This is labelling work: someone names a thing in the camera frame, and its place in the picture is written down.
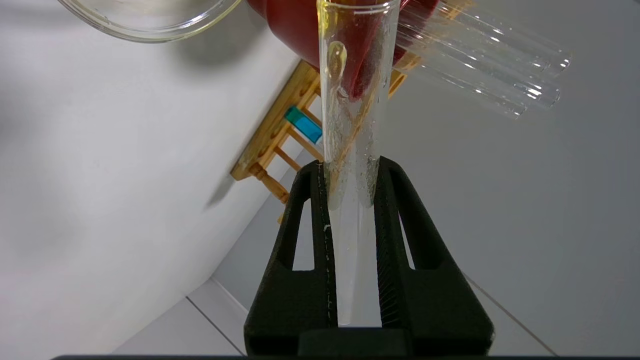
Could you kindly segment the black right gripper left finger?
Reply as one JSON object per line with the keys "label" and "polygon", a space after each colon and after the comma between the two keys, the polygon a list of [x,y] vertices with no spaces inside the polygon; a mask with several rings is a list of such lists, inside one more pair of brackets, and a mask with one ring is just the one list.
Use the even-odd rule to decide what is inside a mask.
{"label": "black right gripper left finger", "polygon": [[[304,204],[311,206],[313,269],[294,270]],[[297,171],[272,253],[243,327],[247,355],[293,357],[300,336],[338,326],[335,255],[323,163]]]}

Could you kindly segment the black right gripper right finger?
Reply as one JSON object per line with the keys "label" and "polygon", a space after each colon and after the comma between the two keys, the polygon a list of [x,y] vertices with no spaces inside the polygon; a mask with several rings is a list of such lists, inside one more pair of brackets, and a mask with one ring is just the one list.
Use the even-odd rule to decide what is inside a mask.
{"label": "black right gripper right finger", "polygon": [[495,328],[403,168],[380,157],[374,194],[381,324],[418,357],[486,356]]}

